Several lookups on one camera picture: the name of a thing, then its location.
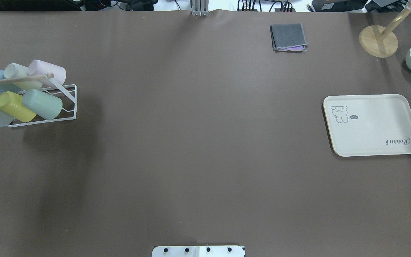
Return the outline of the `green cup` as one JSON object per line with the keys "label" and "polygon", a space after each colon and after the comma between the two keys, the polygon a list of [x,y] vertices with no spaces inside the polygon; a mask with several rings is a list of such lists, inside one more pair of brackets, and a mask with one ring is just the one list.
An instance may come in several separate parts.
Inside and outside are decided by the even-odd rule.
{"label": "green cup", "polygon": [[28,90],[22,97],[25,107],[46,120],[55,119],[61,112],[62,100],[38,89]]}

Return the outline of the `cream rabbit tray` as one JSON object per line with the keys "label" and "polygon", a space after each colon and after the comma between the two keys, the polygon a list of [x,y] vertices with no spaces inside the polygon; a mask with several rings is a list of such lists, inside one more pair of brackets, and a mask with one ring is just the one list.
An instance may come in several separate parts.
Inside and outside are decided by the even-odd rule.
{"label": "cream rabbit tray", "polygon": [[328,96],[332,149],[342,157],[411,154],[411,108],[400,94]]}

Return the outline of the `pink cup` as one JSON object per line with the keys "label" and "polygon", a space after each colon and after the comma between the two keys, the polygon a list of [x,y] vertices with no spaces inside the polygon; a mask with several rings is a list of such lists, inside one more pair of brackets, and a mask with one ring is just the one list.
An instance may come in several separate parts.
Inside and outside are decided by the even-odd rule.
{"label": "pink cup", "polygon": [[67,72],[64,67],[51,64],[42,60],[33,60],[28,65],[28,75],[52,74],[54,79],[63,85],[66,80]]}

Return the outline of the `yellow cup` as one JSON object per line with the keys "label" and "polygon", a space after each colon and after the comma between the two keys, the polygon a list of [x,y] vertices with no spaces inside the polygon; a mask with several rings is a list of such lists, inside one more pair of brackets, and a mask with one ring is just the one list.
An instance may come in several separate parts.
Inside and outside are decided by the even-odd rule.
{"label": "yellow cup", "polygon": [[30,122],[36,113],[25,107],[22,99],[22,95],[6,91],[0,94],[0,110],[21,122]]}

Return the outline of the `wooden cup tree stand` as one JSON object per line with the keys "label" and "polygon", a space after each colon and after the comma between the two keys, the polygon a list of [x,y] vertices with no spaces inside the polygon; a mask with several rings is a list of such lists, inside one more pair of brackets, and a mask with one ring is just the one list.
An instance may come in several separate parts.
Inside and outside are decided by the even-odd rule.
{"label": "wooden cup tree stand", "polygon": [[398,39],[393,30],[411,13],[411,0],[408,0],[404,9],[388,24],[383,27],[371,25],[362,29],[358,40],[361,47],[375,57],[390,57],[398,49]]}

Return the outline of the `cream white cup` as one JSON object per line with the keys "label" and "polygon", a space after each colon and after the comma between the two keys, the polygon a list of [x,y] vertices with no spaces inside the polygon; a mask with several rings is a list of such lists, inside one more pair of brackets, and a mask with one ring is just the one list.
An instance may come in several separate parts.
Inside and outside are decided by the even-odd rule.
{"label": "cream white cup", "polygon": [[[5,79],[25,78],[28,76],[28,67],[25,67],[17,63],[11,63],[5,67],[3,75]],[[21,90],[39,90],[42,87],[42,83],[38,80],[13,82],[13,84],[21,88]]]}

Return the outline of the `grey folded cloth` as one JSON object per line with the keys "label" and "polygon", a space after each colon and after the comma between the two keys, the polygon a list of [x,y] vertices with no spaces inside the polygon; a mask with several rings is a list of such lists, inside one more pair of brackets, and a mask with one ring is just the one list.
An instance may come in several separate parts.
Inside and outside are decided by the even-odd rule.
{"label": "grey folded cloth", "polygon": [[288,47],[305,45],[304,28],[301,23],[295,24],[272,24],[270,26],[272,48],[274,51],[283,51]]}

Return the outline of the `purple cloth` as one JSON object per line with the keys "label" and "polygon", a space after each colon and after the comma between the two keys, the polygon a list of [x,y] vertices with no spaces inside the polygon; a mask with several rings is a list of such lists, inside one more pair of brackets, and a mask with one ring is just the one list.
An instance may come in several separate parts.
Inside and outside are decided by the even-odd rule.
{"label": "purple cloth", "polygon": [[295,46],[295,47],[288,47],[283,51],[294,51],[294,52],[303,52],[305,51],[305,45]]}

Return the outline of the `aluminium frame post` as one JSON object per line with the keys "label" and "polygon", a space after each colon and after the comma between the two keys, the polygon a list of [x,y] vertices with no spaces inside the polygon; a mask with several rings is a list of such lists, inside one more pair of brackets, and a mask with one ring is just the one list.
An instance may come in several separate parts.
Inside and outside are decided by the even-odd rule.
{"label": "aluminium frame post", "polygon": [[191,0],[192,16],[209,16],[209,0]]}

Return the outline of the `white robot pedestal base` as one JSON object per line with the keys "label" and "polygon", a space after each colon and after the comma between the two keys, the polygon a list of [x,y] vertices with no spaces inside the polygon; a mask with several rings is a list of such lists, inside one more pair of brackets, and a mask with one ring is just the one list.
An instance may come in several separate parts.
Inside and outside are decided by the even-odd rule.
{"label": "white robot pedestal base", "polygon": [[158,246],[152,257],[245,257],[245,247],[239,245]]}

